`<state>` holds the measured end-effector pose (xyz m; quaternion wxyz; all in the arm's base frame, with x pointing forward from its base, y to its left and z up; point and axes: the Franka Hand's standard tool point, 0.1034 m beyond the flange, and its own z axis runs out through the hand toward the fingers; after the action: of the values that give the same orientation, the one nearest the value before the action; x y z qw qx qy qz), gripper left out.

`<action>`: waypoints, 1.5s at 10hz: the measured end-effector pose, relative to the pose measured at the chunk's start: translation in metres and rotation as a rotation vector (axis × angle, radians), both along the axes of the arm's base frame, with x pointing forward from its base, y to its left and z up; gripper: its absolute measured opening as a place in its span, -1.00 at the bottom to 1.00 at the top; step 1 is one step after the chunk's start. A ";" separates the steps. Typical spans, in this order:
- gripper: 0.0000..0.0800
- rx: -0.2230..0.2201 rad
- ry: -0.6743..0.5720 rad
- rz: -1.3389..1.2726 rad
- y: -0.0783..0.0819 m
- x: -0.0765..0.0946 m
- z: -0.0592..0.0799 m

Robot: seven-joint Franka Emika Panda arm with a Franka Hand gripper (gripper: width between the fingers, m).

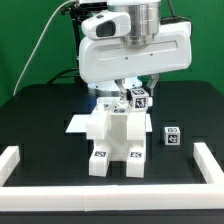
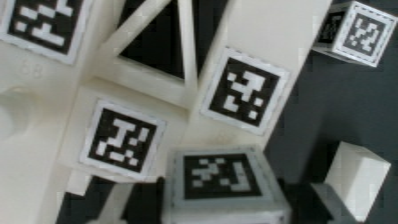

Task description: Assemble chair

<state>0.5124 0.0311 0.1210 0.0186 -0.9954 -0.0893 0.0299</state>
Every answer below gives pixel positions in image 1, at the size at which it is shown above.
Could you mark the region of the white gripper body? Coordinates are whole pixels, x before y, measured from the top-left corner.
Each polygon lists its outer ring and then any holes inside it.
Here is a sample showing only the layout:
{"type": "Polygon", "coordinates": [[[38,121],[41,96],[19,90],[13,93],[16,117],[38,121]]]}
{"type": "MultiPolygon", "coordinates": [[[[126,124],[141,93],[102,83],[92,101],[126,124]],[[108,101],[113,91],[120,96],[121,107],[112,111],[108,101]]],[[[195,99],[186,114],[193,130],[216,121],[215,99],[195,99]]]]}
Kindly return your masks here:
{"type": "Polygon", "coordinates": [[[82,23],[79,71],[85,82],[181,70],[191,64],[189,22],[161,25],[152,42],[140,46],[127,46],[123,42],[130,30],[130,16],[126,12],[104,10],[82,23]]]}

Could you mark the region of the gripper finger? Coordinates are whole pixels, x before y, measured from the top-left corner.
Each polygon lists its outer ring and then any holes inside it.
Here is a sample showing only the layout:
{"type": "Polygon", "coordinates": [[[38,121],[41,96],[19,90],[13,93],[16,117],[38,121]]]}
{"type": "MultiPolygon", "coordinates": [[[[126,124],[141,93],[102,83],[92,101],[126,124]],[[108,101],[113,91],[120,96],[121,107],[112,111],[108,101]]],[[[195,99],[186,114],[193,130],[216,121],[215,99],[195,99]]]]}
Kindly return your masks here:
{"type": "Polygon", "coordinates": [[[159,81],[159,78],[160,78],[159,74],[153,74],[153,75],[149,76],[147,87],[150,90],[150,96],[151,97],[154,96],[154,89],[155,89],[155,86],[156,86],[157,82],[159,81]]]}
{"type": "Polygon", "coordinates": [[[125,80],[119,79],[119,80],[116,80],[115,83],[118,86],[118,88],[120,89],[121,99],[129,101],[130,100],[130,90],[126,89],[124,87],[125,80]]]}

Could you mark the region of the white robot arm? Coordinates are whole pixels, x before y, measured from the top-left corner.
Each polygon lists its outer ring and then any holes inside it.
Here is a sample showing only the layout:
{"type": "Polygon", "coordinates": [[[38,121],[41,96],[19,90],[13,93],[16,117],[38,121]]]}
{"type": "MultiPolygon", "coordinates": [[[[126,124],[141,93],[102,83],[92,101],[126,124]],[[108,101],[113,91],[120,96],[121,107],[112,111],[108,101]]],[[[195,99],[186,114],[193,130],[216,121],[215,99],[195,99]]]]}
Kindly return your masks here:
{"type": "Polygon", "coordinates": [[[192,61],[191,24],[160,22],[161,0],[107,0],[82,22],[79,71],[88,84],[182,70],[192,61]]]}

